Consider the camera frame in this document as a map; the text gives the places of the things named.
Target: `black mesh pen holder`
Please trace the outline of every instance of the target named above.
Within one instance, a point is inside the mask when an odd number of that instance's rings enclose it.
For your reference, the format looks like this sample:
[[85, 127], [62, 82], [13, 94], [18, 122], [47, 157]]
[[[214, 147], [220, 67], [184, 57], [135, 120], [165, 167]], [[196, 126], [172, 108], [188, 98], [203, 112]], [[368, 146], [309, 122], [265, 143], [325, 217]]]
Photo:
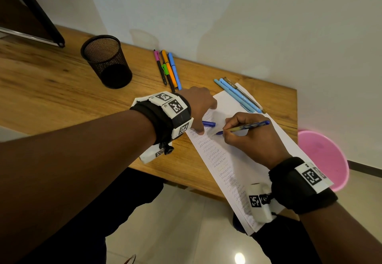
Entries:
[[82, 45], [81, 55], [108, 88], [122, 88], [133, 77], [116, 37], [103, 34], [88, 39]]

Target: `white paper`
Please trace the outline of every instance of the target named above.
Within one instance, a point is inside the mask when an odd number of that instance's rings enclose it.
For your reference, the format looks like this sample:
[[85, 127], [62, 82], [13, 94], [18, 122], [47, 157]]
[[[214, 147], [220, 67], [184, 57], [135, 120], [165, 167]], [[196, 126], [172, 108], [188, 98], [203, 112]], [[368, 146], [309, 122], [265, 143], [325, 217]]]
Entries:
[[[238, 83], [236, 85], [254, 99]], [[205, 133], [202, 136], [199, 136], [193, 130], [187, 130], [186, 133], [222, 190], [246, 233], [251, 235], [257, 232], [262, 227], [262, 224], [256, 223], [251, 214], [245, 186], [252, 183], [266, 183], [270, 186], [269, 170], [265, 166], [255, 163], [239, 149], [226, 144], [222, 135], [215, 135], [216, 132], [222, 130], [227, 117], [232, 117], [236, 112], [246, 111], [239, 102], [225, 91], [216, 94], [214, 98], [218, 102], [218, 107], [216, 110], [208, 110], [203, 120], [216, 122], [216, 126], [213, 128], [205, 127]], [[270, 119], [289, 153], [293, 156], [301, 157], [304, 161], [311, 161], [281, 127], [272, 118]], [[236, 134], [245, 135], [248, 131], [243, 130], [240, 132]], [[279, 213], [282, 209], [282, 205], [272, 201], [272, 210], [274, 212]]]

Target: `hand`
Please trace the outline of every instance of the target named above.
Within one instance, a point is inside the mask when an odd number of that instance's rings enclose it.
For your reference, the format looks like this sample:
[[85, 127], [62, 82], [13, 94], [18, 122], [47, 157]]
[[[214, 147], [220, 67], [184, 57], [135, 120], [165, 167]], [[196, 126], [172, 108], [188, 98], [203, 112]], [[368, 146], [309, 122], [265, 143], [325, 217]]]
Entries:
[[224, 131], [239, 125], [261, 122], [267, 119], [270, 121], [269, 118], [261, 114], [238, 112], [232, 118], [225, 120], [226, 125], [223, 127], [223, 136], [227, 144], [239, 148], [257, 163], [272, 169], [280, 162], [292, 157], [275, 131], [272, 122], [270, 125], [248, 130], [246, 136], [237, 136], [230, 131]]
[[191, 87], [189, 89], [182, 89], [178, 91], [191, 106], [191, 117], [194, 118], [192, 128], [199, 135], [204, 134], [204, 126], [202, 118], [208, 109], [216, 109], [217, 101], [207, 88]]

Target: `pink bucket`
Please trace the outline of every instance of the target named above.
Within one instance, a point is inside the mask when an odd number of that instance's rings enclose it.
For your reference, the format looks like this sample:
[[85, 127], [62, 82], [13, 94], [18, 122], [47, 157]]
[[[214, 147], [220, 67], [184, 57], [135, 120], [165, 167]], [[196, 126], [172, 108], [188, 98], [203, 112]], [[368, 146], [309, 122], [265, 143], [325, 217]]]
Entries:
[[342, 189], [349, 179], [349, 165], [341, 149], [329, 138], [314, 131], [298, 132], [298, 146], [334, 183], [333, 191]]

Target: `white wall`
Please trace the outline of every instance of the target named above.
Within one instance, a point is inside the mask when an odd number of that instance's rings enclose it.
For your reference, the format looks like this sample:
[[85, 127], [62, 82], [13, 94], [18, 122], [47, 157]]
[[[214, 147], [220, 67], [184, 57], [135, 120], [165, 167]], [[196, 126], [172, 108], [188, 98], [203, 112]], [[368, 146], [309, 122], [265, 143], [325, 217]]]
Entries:
[[296, 88], [300, 129], [382, 168], [382, 0], [38, 1], [55, 23]]

